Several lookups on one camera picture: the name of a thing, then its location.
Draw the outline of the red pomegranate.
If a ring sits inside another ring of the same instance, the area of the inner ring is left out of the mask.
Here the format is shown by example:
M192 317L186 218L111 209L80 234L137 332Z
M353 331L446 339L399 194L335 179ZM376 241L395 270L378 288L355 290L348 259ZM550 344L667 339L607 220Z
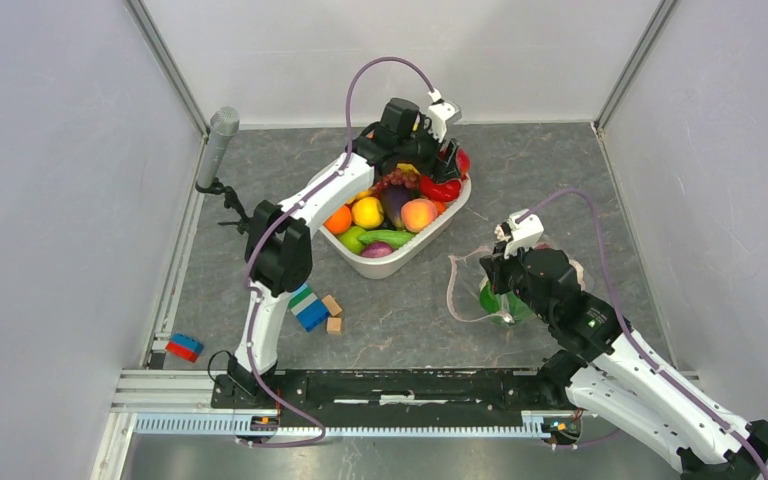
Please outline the red pomegranate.
M463 148L459 148L456 152L455 160L458 171L460 173L460 178L465 179L468 176L471 168L470 156Z

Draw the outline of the green leafy bok choy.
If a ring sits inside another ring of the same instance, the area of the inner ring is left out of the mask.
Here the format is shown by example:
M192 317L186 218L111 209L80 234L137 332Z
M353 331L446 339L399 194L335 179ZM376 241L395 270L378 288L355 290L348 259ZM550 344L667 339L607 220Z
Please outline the green leafy bok choy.
M488 282L481 286L479 304L492 322L502 326L512 327L533 317L532 310L512 292L495 294Z

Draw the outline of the clear zip top bag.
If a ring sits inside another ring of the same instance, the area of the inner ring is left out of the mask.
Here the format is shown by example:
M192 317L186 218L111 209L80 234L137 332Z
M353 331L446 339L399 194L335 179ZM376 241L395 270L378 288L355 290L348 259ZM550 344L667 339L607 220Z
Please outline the clear zip top bag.
M492 292L479 264L490 252L490 247L481 246L465 255L448 256L450 273L445 303L449 314L462 323L492 322L505 327L534 319L532 310L513 293Z

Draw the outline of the yellow pink peach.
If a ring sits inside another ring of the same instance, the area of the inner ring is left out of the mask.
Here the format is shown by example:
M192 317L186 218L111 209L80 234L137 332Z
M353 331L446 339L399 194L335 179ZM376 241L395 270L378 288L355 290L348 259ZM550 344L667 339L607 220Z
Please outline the yellow pink peach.
M406 202L400 211L404 228L419 233L433 223L439 215L437 205L428 199L417 198Z

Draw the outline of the white plastic basket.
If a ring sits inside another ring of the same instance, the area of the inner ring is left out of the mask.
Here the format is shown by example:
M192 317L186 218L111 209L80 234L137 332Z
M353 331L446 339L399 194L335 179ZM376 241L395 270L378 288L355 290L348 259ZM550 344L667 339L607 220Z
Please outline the white plastic basket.
M416 234L405 246L394 253L380 258L367 258L352 253L325 227L319 229L319 233L338 252L338 254L362 277L372 280L384 279L401 267L406 265L421 250L430 245L451 224L457 212L461 210L469 200L472 193L472 179L467 176L462 181L460 196L448 204L446 211L439 216L430 226Z

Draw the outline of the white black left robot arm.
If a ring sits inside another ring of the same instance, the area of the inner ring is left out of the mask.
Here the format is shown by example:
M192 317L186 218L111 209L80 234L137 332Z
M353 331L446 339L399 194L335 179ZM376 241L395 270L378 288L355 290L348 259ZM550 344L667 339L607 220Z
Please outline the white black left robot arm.
M460 178L459 144L447 137L460 117L460 107L440 96L426 110L393 98L378 121L349 135L343 153L319 177L278 204L263 201L255 208L245 249L249 308L227 370L248 406L262 407L273 397L274 381L266 373L277 364L291 297L311 274L313 235L340 206L400 163L437 182Z

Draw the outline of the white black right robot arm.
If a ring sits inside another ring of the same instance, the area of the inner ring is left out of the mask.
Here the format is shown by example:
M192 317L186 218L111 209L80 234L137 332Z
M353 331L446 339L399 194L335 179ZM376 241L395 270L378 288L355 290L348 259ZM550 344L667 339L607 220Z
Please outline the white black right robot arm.
M768 479L768 421L712 400L658 355L608 302L585 291L572 261L551 248L479 261L495 294L512 294L560 345L543 368L540 400L595 413L646 445L683 479Z

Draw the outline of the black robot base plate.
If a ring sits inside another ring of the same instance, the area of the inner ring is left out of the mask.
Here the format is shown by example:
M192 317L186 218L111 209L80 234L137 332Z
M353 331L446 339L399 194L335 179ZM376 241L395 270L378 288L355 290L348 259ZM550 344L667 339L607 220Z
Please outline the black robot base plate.
M273 409L282 427L307 427L314 417L329 429L514 427L524 411L570 410L560 383L531 370L361 369L278 370L254 394L217 377L215 409Z

